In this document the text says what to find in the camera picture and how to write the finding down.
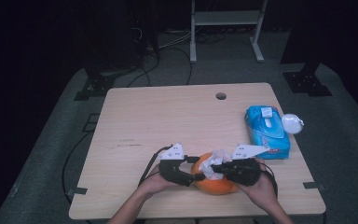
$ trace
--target table hole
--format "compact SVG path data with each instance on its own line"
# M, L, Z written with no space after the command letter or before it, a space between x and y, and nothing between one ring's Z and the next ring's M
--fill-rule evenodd
M218 100L226 100L227 96L226 96L226 94L223 93L223 92L218 92L218 93L216 94L216 98L217 98Z

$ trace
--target white metal frame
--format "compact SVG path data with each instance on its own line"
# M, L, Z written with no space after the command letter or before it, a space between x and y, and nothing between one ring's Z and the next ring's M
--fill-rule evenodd
M206 11L196 12L196 0L191 2L191 40L190 61L197 62L196 26L198 25L243 25L255 24L255 35L250 37L255 57L259 63L264 62L264 57L258 47L257 40L260 35L268 0L263 0L260 10L248 11Z

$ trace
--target blue wipes package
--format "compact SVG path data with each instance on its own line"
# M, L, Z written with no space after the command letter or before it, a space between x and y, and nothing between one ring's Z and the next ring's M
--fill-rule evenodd
M252 105L246 110L245 122L252 144L269 148L269 151L257 155L257 158L289 158L289 137L276 107Z

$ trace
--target person's right arm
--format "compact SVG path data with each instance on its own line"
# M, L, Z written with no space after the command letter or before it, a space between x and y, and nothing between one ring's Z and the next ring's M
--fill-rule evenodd
M260 168L266 170L266 167L261 164ZM295 223L281 207L275 195L272 183L265 174L261 174L258 181L252 186L240 184L237 184L237 186L249 196L255 205L266 211L275 224Z

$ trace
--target light wood tabletop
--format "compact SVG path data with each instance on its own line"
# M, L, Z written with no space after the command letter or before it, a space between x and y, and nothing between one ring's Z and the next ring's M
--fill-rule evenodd
M219 100L216 94L225 95ZM244 115L251 105L273 105L283 111L268 83L112 89L103 104L69 216L110 218L137 188L151 157L162 147L181 143L188 156L217 149L234 151L250 144ZM289 215L325 211L296 139L289 135L289 159L270 160L279 201ZM190 172L191 164L180 167ZM241 191L209 195L194 185L167 189L149 199L139 218L265 216Z

